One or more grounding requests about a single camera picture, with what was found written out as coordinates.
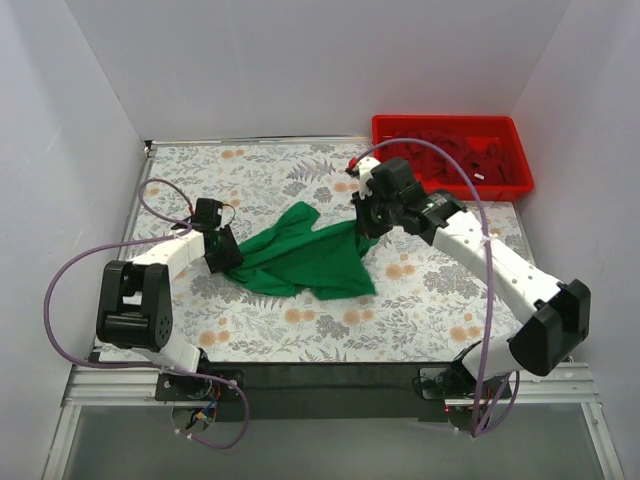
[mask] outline red cloth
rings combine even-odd
[[[419,138],[437,145],[457,161],[474,185],[505,185],[512,183],[508,158],[497,143],[491,143],[484,152],[474,150],[463,135],[437,130],[423,132],[396,132],[394,138]],[[458,171],[441,155],[413,143],[398,143],[386,147],[385,153],[406,159],[414,172],[423,180],[436,179],[440,183],[459,185],[464,183]]]

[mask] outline wall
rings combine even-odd
[[[70,365],[49,346],[42,299],[73,253],[119,239],[142,144],[62,0],[0,0],[0,476],[40,478]],[[55,330],[91,345],[110,255],[70,272]]]
[[[67,0],[144,139],[509,114],[568,0]]]
[[[640,478],[640,5],[574,0],[514,118],[537,181],[521,205],[536,260],[593,293],[591,366],[627,478]]]

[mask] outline red plastic tray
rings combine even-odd
[[[486,116],[437,116],[437,115],[376,115],[372,119],[373,143],[393,138],[398,132],[439,130],[464,135],[471,146],[482,150],[491,142],[500,145],[512,166],[512,185],[476,185],[480,198],[489,201],[513,202],[533,190],[533,178],[520,144],[513,120],[509,117]],[[381,162],[389,159],[384,149],[376,150]],[[427,191],[444,188],[461,200],[473,200],[471,191],[464,185],[447,185],[435,179],[422,178],[416,173]]]

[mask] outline table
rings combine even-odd
[[[357,182],[344,173],[368,145],[345,142],[239,143],[158,147],[148,172],[178,184],[195,201],[223,200],[236,210],[232,228],[242,242],[272,226],[295,202],[321,214],[315,228],[355,218]],[[162,184],[146,200],[174,218],[188,215],[184,200]],[[510,203],[485,205],[491,233],[531,260]],[[469,204],[475,211],[475,205]],[[169,227],[136,205],[132,237],[158,236]],[[225,208],[223,222],[231,209]],[[131,249],[130,256],[150,247]],[[318,301],[310,292],[280,298],[254,294],[203,259],[172,284],[174,327],[212,361],[393,362],[450,361],[483,332],[486,288],[461,265],[400,229],[384,236],[364,258],[377,295]],[[496,303],[492,336],[516,328],[506,305]],[[102,361],[136,354],[110,345]]]

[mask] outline purple cable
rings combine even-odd
[[[191,224],[186,223],[182,220],[175,220],[172,218],[169,218],[157,211],[155,211],[153,208],[151,208],[147,202],[144,200],[144,191],[146,186],[149,183],[152,182],[161,182],[164,183],[165,185],[170,186],[171,188],[173,188],[176,192],[178,192],[178,194],[180,194],[180,196],[182,196],[188,203],[189,205],[189,209],[190,211],[193,209],[193,206],[191,204],[191,201],[189,200],[189,198],[187,197],[187,195],[180,190],[176,185],[174,185],[173,183],[164,180],[164,179],[159,179],[159,178],[151,178],[148,179],[144,182],[142,182],[140,184],[140,186],[138,187],[138,200],[140,201],[140,204],[147,210],[149,211],[151,214],[155,215],[156,217],[165,220],[167,222],[170,223],[177,223],[178,225],[183,225],[185,227],[185,230],[180,231],[177,235],[178,236],[182,236],[182,235],[186,235],[188,233],[190,233],[193,230],[193,227],[191,226]],[[88,362],[86,360],[80,359],[80,358],[76,358],[73,355],[67,353],[64,348],[62,348],[62,346],[60,345],[60,343],[58,343],[58,340],[56,339],[54,333],[53,333],[53,329],[51,328],[51,315],[50,315],[50,310],[51,310],[51,297],[53,296],[53,290],[56,287],[56,284],[58,283],[58,281],[60,280],[60,278],[62,277],[62,275],[64,275],[64,273],[75,263],[79,262],[80,260],[82,260],[85,257],[88,257],[89,255],[92,255],[94,253],[98,253],[98,252],[102,252],[104,250],[109,250],[112,248],[121,248],[121,247],[131,247],[131,246],[135,246],[135,245],[145,245],[145,244],[150,244],[150,243],[157,243],[157,242],[164,242],[166,240],[173,240],[175,237],[172,235],[167,235],[167,236],[163,236],[163,237],[156,237],[156,238],[147,238],[144,240],[130,240],[127,242],[118,242],[118,243],[110,243],[107,245],[102,245],[100,247],[94,247],[91,248],[89,250],[87,250],[86,252],[82,252],[78,255],[76,255],[75,257],[73,257],[71,260],[69,260],[67,263],[65,263],[60,270],[58,270],[56,272],[56,274],[53,276],[53,279],[51,280],[51,283],[49,283],[49,287],[47,288],[47,292],[44,296],[44,305],[43,305],[43,319],[44,319],[44,329],[47,333],[47,338],[49,338],[49,342],[51,343],[51,346],[53,347],[53,349],[65,360],[67,360],[68,362],[71,362],[75,365],[79,365],[81,367],[88,367],[88,368],[97,368],[97,369],[102,369],[102,370],[111,370],[111,369],[119,369],[119,368],[138,368],[138,367],[148,367],[148,368],[157,368],[159,370],[165,370],[166,368],[163,367],[162,365],[156,365],[152,362],[126,362],[126,363],[93,363],[93,362]],[[224,378],[220,378],[220,377],[215,377],[213,375],[204,375],[202,373],[192,373],[192,372],[187,372],[184,370],[172,370],[173,372],[180,374],[180,375],[188,375],[191,377],[196,377],[196,378],[202,378],[205,380],[212,380],[214,382],[217,383],[221,383],[223,385],[226,385],[232,389],[234,389],[238,395],[240,396],[240,399],[242,400],[242,404],[244,406],[244,421],[242,424],[242,429],[240,430],[240,433],[238,433],[238,435],[236,436],[236,438],[234,438],[231,442],[220,445],[220,444],[216,444],[214,442],[211,442],[210,440],[207,440],[205,438],[200,438],[197,437],[196,435],[191,435],[191,437],[193,440],[196,440],[199,443],[202,443],[208,447],[211,448],[215,448],[215,449],[219,449],[219,450],[225,450],[228,448],[233,447],[235,444],[237,444],[242,437],[244,436],[245,432],[247,431],[247,428],[249,426],[249,401],[247,400],[247,397],[245,396],[244,392],[237,386],[234,385],[233,383],[231,383],[228,380],[225,380]],[[186,432],[184,430],[181,430],[180,433],[182,433],[185,436],[189,435],[189,432]]]
[[[456,162],[453,159],[453,157],[451,157],[451,155],[449,155],[446,151],[444,151],[442,148],[438,147],[437,145],[427,142],[426,140],[420,140],[417,138],[392,138],[390,140],[385,140],[384,142],[380,142],[377,145],[374,145],[373,147],[366,150],[364,153],[361,153],[360,155],[358,155],[358,157],[356,157],[356,161],[359,162],[364,157],[373,153],[375,150],[379,148],[393,145],[396,143],[415,143],[417,145],[422,145],[423,147],[429,148],[439,153],[440,155],[442,155],[442,157],[447,162],[449,162],[449,164],[451,164],[452,167],[456,169],[456,171],[462,177],[462,180],[464,180],[464,183],[471,190],[471,195],[473,196],[473,199],[478,205],[478,212],[480,213],[480,223],[482,225],[482,235],[484,235],[485,237],[489,237],[489,223],[487,222],[487,215],[484,210],[484,206],[482,205],[482,200],[480,200],[480,195],[476,190],[476,187],[473,185],[473,183],[471,182],[471,179],[469,179],[469,177],[464,172],[462,167],[458,164],[458,162]],[[484,248],[485,248],[486,258],[487,258],[487,319],[485,321],[485,326],[484,326],[484,336],[482,337],[480,365],[478,367],[478,377],[476,378],[476,389],[475,389],[474,399],[473,399],[473,414],[471,416],[471,425],[473,425],[473,427],[471,428],[472,437],[477,437],[478,435],[481,435],[484,432],[489,432],[495,428],[495,426],[492,426],[492,428],[490,429],[478,428],[480,425],[484,425],[484,423],[482,422],[480,424],[478,423],[478,416],[480,414],[480,398],[482,397],[482,384],[484,382],[484,372],[487,366],[487,357],[489,355],[489,340],[491,338],[491,322],[493,320],[493,300],[494,300],[494,291],[495,291],[495,281],[493,278],[493,253],[491,250],[491,242],[490,241],[485,242]],[[500,418],[500,423],[504,421],[504,418],[511,411],[513,403],[515,402],[516,393],[519,387],[519,382],[520,382],[520,375],[516,375],[516,385],[514,387],[514,392],[511,397],[511,402],[509,403],[509,406],[505,410],[504,415]],[[500,386],[499,390],[504,391],[504,387],[506,386],[506,383],[507,383],[507,379],[505,379],[505,381],[503,382],[503,385]],[[497,403],[498,398],[499,396],[496,395],[494,398],[494,402],[487,409],[487,412],[485,414],[485,417],[487,419],[488,419],[488,415],[493,410],[492,407],[494,407],[495,404]]]

